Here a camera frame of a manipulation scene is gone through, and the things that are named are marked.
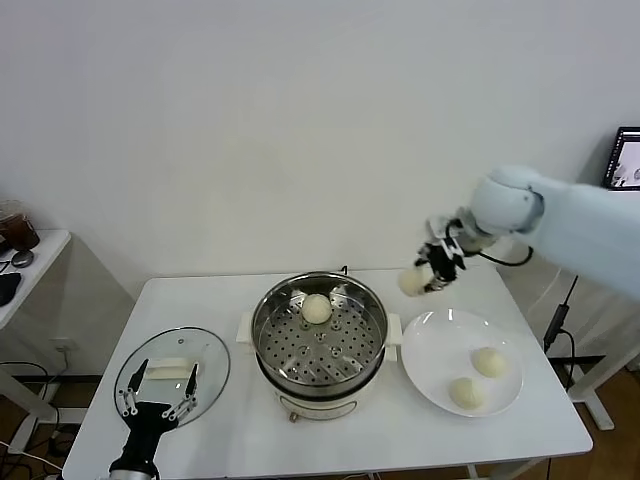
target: dough ball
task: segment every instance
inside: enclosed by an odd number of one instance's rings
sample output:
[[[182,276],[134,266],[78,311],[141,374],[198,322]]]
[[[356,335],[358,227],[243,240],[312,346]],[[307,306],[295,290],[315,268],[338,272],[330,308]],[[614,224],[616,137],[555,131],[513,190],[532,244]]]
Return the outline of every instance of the dough ball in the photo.
[[[474,410],[484,403],[484,393],[480,386],[468,377],[456,378],[451,382],[449,396],[465,410]]]
[[[408,297],[417,297],[424,293],[424,286],[428,283],[422,267],[407,268],[398,275],[398,286]]]
[[[308,295],[302,303],[302,316],[314,325],[324,323],[331,318],[331,302],[324,295]]]
[[[498,378],[509,369],[507,359],[498,350],[484,347],[471,354],[471,363],[485,377]]]

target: white plate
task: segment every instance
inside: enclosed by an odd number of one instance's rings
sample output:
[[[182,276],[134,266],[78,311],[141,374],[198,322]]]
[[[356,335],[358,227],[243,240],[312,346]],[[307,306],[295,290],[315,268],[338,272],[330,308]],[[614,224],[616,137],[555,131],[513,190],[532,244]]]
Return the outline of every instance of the white plate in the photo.
[[[487,378],[474,368],[471,353],[482,347],[496,348],[507,358],[507,373],[499,378]],[[460,310],[427,312],[413,320],[404,332],[402,363],[425,397],[465,417],[503,412],[522,390],[522,362],[513,343],[488,320]],[[484,405],[465,410],[451,400],[449,383],[458,377],[478,382],[485,394]]]

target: black wire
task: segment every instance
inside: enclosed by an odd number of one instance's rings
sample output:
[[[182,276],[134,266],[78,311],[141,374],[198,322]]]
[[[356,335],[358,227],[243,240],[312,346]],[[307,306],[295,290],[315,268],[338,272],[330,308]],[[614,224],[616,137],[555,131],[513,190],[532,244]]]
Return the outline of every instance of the black wire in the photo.
[[[571,386],[571,380],[573,378],[573,367],[575,367],[576,365],[576,342],[573,339],[573,335],[571,335],[569,332],[567,332],[566,330],[564,330],[563,328],[561,328],[558,333],[564,333],[566,336],[569,337],[569,340],[571,341],[571,363],[569,364],[569,378],[567,379],[567,383],[564,386],[565,390],[569,390],[569,387]]]
[[[447,226],[444,227],[444,236],[445,236],[445,239],[447,240],[452,240],[451,227],[460,228],[462,227],[462,222],[460,222],[460,220],[458,220],[457,218],[454,218],[447,222]],[[473,255],[473,253],[469,253],[469,252],[464,252],[464,253],[466,256]],[[504,260],[500,260],[499,258],[493,258],[490,255],[487,255],[486,253],[482,253],[482,252],[478,252],[477,254],[480,255],[482,258],[486,258],[487,260],[492,261],[493,263],[497,263],[498,265],[503,265],[505,267],[521,267],[522,265],[529,263],[529,261],[533,257],[533,248],[528,247],[527,256],[524,258],[524,260],[520,260],[519,262],[514,262],[514,263],[505,262]]]
[[[567,298],[564,299],[564,304],[566,305],[569,302],[569,298],[571,298],[571,294],[573,293],[573,289],[576,288],[576,283],[578,283],[578,275],[573,277],[573,282],[571,282],[571,288],[569,289],[569,293],[567,293]]]
[[[65,358],[64,358],[64,360],[65,360],[65,368],[62,370],[62,372],[66,371],[66,370],[69,368],[69,361],[68,361],[68,359],[67,359],[66,354],[65,354],[65,356],[64,356],[64,357],[65,357]],[[31,366],[31,367],[36,367],[36,368],[40,369],[40,371],[42,371],[42,372],[44,373],[45,377],[48,379],[48,380],[45,382],[45,384],[44,384],[44,388],[42,389],[42,399],[44,399],[44,398],[46,397],[46,395],[47,395],[47,389],[48,389],[49,385],[50,385],[50,384],[51,384],[51,383],[52,383],[56,378],[58,378],[58,377],[62,374],[62,372],[61,372],[61,373],[59,373],[59,374],[57,374],[57,375],[55,375],[55,376],[51,377],[51,376],[49,375],[49,372],[47,371],[47,369],[46,369],[46,368],[44,368],[44,367],[43,367],[42,365],[40,365],[40,364],[33,363],[33,362],[18,362],[18,361],[13,362],[13,361],[8,361],[8,362],[0,362],[0,365],[29,365],[29,366]],[[54,406],[54,405],[52,405],[52,407],[55,409],[55,412],[56,412],[56,423],[55,423],[55,427],[54,427],[54,432],[55,432],[55,431],[57,431],[57,430],[58,430],[58,428],[59,428],[59,426],[60,426],[60,410],[58,409],[58,407],[56,407],[56,406]],[[54,438],[51,438],[51,437],[49,437],[49,438],[47,438],[47,439],[45,439],[45,440],[43,440],[43,441],[41,441],[41,442],[39,442],[39,443],[37,443],[37,444],[35,444],[35,445],[32,445],[32,446],[29,446],[29,445],[27,444],[27,446],[25,447],[25,451],[33,450],[33,449],[35,449],[35,448],[37,448],[37,447],[39,447],[39,446],[41,446],[41,445],[44,445],[45,443],[47,443],[47,444],[48,444],[48,446],[47,446],[47,454],[49,453],[49,450],[51,450],[51,449],[52,449],[54,452],[60,452],[60,450],[59,450],[59,449],[55,448],[55,439],[54,439]],[[7,457],[14,456],[14,455],[18,457],[18,462],[17,462],[17,463],[12,463],[12,464],[10,464],[10,465],[12,465],[12,468],[11,468],[11,469],[6,473],[6,475],[2,475],[2,469],[4,469],[4,467],[5,467],[6,463],[7,463]],[[20,462],[21,457],[22,457],[22,454],[19,454],[19,453],[18,453],[18,454],[10,454],[8,449],[7,449],[7,450],[5,450],[5,452],[4,452],[3,456],[2,456],[2,459],[0,460],[0,480],[6,480],[6,479],[8,479],[8,478],[9,478],[9,476],[10,476],[10,475],[13,473],[13,471],[16,469],[16,467],[22,467],[22,466],[26,466],[26,467],[28,467],[28,465],[26,465],[26,464],[19,463],[19,462]],[[56,472],[54,472],[54,473],[52,474],[52,473],[48,472],[48,471],[46,470],[46,467],[44,467],[44,466],[43,466],[43,469],[44,469],[44,471],[45,471],[45,473],[46,473],[47,475],[53,475],[53,474],[55,474],[55,473],[56,473]]]
[[[531,247],[528,247],[528,248],[529,250],[527,252],[527,256],[524,257],[524,260],[520,260],[519,262],[514,262],[514,263],[505,262],[504,260],[490,257],[486,253],[482,253],[482,252],[478,252],[478,255],[480,255],[482,258],[486,258],[487,260],[491,260],[493,263],[497,263],[498,265],[503,265],[505,267],[521,267],[522,265],[529,263],[529,260],[531,260],[531,257],[533,257],[533,248]]]
[[[574,279],[573,285],[571,286],[571,290],[573,290],[573,287],[575,286],[576,280],[578,279],[578,276],[576,275],[576,278]],[[569,295],[567,295],[567,300],[569,300],[569,297],[571,296],[571,290],[569,291]],[[567,383],[565,383],[564,385],[564,389],[565,391],[569,391],[569,387],[571,386],[571,380],[573,379],[573,367],[575,367],[576,365],[576,342],[573,339],[573,335],[571,335],[569,332],[567,332],[564,329],[560,329],[558,331],[558,333],[564,333],[566,336],[569,337],[569,340],[571,341],[571,362],[570,362],[570,366],[569,366],[569,378],[567,379]],[[547,462],[547,480],[549,480],[551,478],[551,458],[549,458],[548,462]]]
[[[44,368],[42,365],[39,365],[37,363],[33,363],[33,362],[0,362],[0,365],[28,365],[28,366],[40,369],[40,371],[42,371],[44,373],[45,377],[50,378],[49,377],[49,372],[47,371],[47,369]],[[47,388],[46,388],[46,384],[45,384],[45,388],[43,389],[43,392],[42,392],[42,398],[45,397],[46,393],[47,393]],[[12,463],[11,464],[12,467],[9,469],[9,471],[6,473],[6,475],[2,475],[2,470],[4,469],[4,467],[5,467],[6,463],[7,463],[8,457],[14,456],[14,455],[18,457],[18,463]],[[22,463],[19,463],[21,458],[22,458],[22,454],[10,454],[8,448],[4,451],[4,454],[2,455],[2,459],[0,459],[0,475],[1,475],[0,479],[1,480],[8,479],[9,476],[16,469],[16,467],[23,465]]]
[[[0,362],[0,365],[30,365],[32,367],[39,368],[41,372],[44,373],[44,376],[49,378],[49,372],[42,365],[33,362]]]

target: stainless steel pot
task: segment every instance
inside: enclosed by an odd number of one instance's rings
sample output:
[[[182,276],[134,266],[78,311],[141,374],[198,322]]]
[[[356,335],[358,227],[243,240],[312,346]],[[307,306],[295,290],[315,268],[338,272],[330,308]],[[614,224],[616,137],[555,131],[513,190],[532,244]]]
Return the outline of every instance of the stainless steel pot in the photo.
[[[331,302],[331,318],[320,325],[301,313],[311,294]],[[354,393],[377,373],[388,328],[382,303],[367,286],[345,275],[311,272],[280,282],[263,297],[251,319],[251,339],[277,388],[328,401]]]

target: wooden floor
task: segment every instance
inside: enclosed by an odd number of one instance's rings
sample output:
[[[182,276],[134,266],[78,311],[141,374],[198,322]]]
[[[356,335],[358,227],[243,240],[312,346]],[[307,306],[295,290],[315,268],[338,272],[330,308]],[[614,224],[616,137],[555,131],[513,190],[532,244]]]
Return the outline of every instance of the wooden floor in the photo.
[[[54,399],[58,407],[84,407],[88,406],[97,385],[95,384],[70,384],[63,385]],[[640,480],[640,376],[621,371],[603,385],[598,394],[606,406],[616,428],[613,431],[601,432],[594,425],[591,417],[583,406],[578,406],[580,416],[584,420],[591,436],[594,448],[590,453],[576,457],[556,458],[551,463],[551,480]],[[9,442],[19,422],[25,416],[20,408],[0,397],[0,439]],[[51,426],[41,426],[35,432],[31,444],[45,440],[51,433]],[[72,434],[62,434],[58,440],[72,440]],[[4,447],[0,446],[0,453],[4,453]],[[46,456],[48,460],[57,465],[62,465],[63,458],[47,456],[46,445],[35,448],[31,453]],[[9,457],[9,462],[16,457]],[[45,471],[40,462],[31,459],[20,459],[31,467],[31,472],[26,468],[16,467],[7,477],[10,480],[31,480],[33,477],[42,479]],[[490,465],[478,466],[480,476],[488,476]],[[11,469],[10,466],[2,470],[0,479]],[[47,467],[50,473],[54,473],[52,467]],[[522,480],[545,480],[547,474],[547,462],[538,464],[523,474]],[[465,468],[447,468],[439,470],[420,470],[403,472],[386,472],[381,474],[383,480],[453,480],[466,478]],[[344,476],[317,477],[318,479],[340,480]],[[366,476],[350,477],[353,480],[366,478]]]

